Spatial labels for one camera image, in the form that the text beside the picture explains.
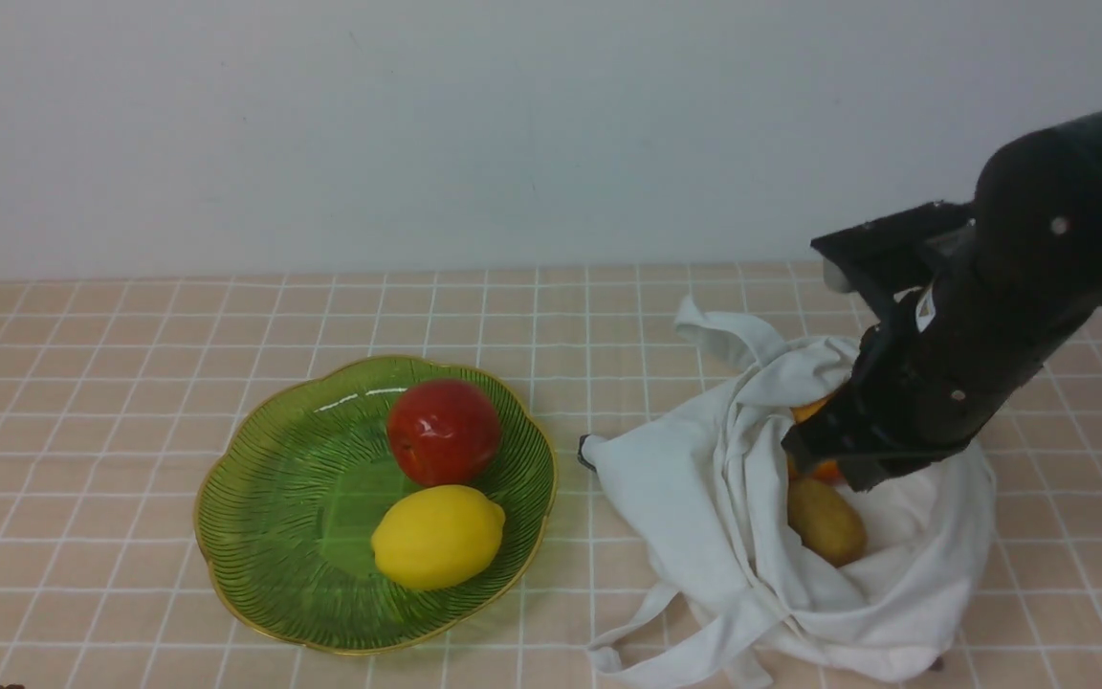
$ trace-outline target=lemon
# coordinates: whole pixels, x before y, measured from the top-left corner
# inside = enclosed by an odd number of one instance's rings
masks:
[[[446,589],[487,569],[503,531],[504,507],[468,485],[437,485],[389,507],[372,531],[372,555],[396,584]]]
[[[841,568],[866,553],[866,525],[835,488],[813,478],[788,484],[788,526],[801,545]]]

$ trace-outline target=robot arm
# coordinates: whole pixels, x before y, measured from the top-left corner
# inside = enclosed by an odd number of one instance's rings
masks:
[[[879,323],[852,378],[782,446],[801,472],[836,460],[871,489],[966,448],[1102,305],[1102,112],[1000,149],[971,204],[928,204],[812,247]]]

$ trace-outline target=apple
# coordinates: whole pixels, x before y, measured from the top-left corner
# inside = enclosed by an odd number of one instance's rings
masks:
[[[425,380],[395,401],[386,437],[398,467],[424,488],[467,483],[496,456],[499,415],[468,380]]]

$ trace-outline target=green glass bowl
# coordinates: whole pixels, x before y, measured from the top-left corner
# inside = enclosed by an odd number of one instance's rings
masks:
[[[368,540],[390,505],[420,489],[389,452],[389,407],[446,376],[471,380],[499,411],[499,453],[472,485],[504,507],[504,540],[480,575],[417,592],[377,571]],[[312,649],[380,654],[428,640],[511,589],[542,542],[557,478],[545,432],[494,376],[372,357],[253,410],[202,484],[195,532],[215,592],[241,623]]]

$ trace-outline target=cloth bag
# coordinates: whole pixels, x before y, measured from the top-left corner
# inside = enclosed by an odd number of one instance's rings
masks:
[[[773,685],[752,646],[882,681],[928,670],[952,645],[993,540],[993,472],[963,453],[865,494],[842,488],[866,524],[866,557],[832,568],[787,523],[791,407],[839,388],[857,342],[787,342],[765,320],[701,313],[685,298],[674,327],[743,374],[581,457],[648,543],[659,583],[624,627],[586,647],[601,676],[674,689],[726,671],[739,689]],[[615,646],[685,596],[699,633],[625,667]]]

